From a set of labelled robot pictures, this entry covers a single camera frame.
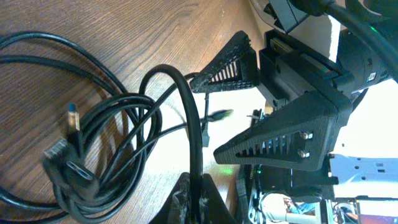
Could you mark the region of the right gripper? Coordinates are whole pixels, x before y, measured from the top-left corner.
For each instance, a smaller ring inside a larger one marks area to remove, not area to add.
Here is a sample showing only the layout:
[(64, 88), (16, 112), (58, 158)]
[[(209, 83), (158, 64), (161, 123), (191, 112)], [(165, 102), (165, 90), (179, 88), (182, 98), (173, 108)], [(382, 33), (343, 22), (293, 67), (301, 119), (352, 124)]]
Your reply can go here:
[[(336, 63), (292, 37), (270, 30), (259, 52), (259, 90), (272, 113), (214, 151), (218, 164), (262, 164), (265, 185), (294, 199), (333, 199), (338, 178), (332, 151), (353, 105), (335, 80), (350, 79)], [(194, 93), (259, 85), (256, 51), (238, 31), (190, 81)]]

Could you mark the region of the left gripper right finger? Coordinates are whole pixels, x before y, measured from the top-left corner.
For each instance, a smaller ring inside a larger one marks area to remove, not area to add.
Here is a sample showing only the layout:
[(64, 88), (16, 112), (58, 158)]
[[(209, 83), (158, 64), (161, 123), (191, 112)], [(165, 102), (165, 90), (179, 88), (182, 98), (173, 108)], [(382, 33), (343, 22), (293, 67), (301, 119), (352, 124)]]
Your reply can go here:
[(201, 180), (200, 218), (204, 224), (237, 224), (231, 216), (210, 174)]

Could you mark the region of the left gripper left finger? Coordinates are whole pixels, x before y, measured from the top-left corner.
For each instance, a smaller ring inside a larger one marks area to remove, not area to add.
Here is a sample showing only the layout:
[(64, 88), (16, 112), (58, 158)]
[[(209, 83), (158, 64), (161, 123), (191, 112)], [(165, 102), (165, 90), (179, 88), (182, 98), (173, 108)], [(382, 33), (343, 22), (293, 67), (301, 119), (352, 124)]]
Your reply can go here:
[(183, 172), (164, 205), (149, 224), (184, 224), (188, 218), (190, 202), (190, 174)]

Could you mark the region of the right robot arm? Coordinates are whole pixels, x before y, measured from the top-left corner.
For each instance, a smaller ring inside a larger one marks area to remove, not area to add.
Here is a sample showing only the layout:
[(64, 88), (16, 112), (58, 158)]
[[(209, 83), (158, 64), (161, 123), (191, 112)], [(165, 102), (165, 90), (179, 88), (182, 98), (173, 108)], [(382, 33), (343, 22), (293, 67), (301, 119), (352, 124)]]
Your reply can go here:
[(348, 29), (335, 60), (285, 30), (265, 37), (266, 48), (255, 52), (236, 32), (191, 81), (195, 93), (256, 87), (272, 100), (272, 113), (218, 147), (215, 161), (264, 165), (282, 176), (276, 190), (301, 201), (332, 197), (338, 184), (350, 186), (350, 197), (397, 198), (395, 159), (331, 155), (365, 89), (389, 79), (382, 58)]

